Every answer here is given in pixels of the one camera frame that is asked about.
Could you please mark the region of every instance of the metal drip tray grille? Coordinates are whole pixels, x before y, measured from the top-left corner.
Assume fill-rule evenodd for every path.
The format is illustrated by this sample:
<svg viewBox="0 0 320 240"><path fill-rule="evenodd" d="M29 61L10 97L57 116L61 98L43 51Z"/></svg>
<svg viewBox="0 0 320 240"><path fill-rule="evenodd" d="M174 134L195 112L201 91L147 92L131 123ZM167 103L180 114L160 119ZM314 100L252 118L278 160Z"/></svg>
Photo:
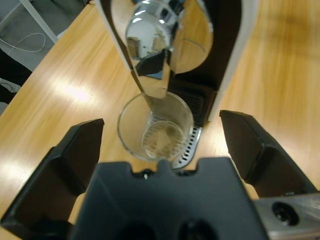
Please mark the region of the metal drip tray grille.
<svg viewBox="0 0 320 240"><path fill-rule="evenodd" d="M180 169L188 165L194 158L198 141L201 135L202 127L195 125L193 127L192 135L187 143L186 149L183 151L181 157L172 162L173 169Z"/></svg>

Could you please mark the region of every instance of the coffee machine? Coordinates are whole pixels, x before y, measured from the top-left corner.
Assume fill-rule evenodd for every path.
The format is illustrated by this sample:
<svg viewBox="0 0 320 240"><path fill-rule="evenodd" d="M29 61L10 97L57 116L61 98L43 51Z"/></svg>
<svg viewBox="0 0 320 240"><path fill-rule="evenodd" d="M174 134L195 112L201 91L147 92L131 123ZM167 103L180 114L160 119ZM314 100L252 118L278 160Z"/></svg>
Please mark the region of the coffee machine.
<svg viewBox="0 0 320 240"><path fill-rule="evenodd" d="M141 92L171 92L189 106L193 158L202 127L213 119L254 26L258 0L97 0L109 34Z"/></svg>

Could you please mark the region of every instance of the clear glass cup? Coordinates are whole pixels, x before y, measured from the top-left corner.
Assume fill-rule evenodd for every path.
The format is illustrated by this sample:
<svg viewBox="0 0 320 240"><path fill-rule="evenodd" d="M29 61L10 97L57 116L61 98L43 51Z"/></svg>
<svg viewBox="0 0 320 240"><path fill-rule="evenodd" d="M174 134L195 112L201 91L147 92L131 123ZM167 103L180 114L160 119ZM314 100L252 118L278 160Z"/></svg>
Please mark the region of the clear glass cup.
<svg viewBox="0 0 320 240"><path fill-rule="evenodd" d="M146 161L174 161L187 147L194 119L188 105L168 92L164 98L141 93L123 108L117 132L123 147Z"/></svg>

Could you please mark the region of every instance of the screw hole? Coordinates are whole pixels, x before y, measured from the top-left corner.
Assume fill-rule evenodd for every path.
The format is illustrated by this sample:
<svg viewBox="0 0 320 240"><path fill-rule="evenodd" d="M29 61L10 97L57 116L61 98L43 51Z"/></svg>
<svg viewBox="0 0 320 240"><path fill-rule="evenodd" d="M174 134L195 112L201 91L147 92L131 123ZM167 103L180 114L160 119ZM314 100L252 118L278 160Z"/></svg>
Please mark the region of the screw hole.
<svg viewBox="0 0 320 240"><path fill-rule="evenodd" d="M189 220L179 231L179 240L217 240L217 235L203 220Z"/></svg>
<svg viewBox="0 0 320 240"><path fill-rule="evenodd" d="M136 178L149 178L151 175L153 175L155 172L150 170L150 169L145 169L145 170L142 170L141 172L135 172L133 173L133 176L136 177Z"/></svg>
<svg viewBox="0 0 320 240"><path fill-rule="evenodd" d="M292 206L284 202L275 202L272 205L273 214L283 225L295 226L299 223L299 216Z"/></svg>

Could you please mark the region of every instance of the wooden table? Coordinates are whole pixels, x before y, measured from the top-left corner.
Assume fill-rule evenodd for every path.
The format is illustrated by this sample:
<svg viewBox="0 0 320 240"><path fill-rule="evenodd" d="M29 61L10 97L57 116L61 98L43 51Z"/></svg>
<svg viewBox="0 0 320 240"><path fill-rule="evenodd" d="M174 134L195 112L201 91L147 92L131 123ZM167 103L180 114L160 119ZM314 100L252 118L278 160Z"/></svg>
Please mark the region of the wooden table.
<svg viewBox="0 0 320 240"><path fill-rule="evenodd" d="M320 2L263 0L257 24L225 94L222 109L253 115L320 188ZM117 118L139 90L94 5L51 49L0 117L0 215L39 162L75 124L103 118L100 161L155 168L127 153ZM203 130L193 162L226 156L217 117ZM251 197L255 192L247 186ZM75 222L83 196L70 221ZM0 239L14 240L4 229Z"/></svg>

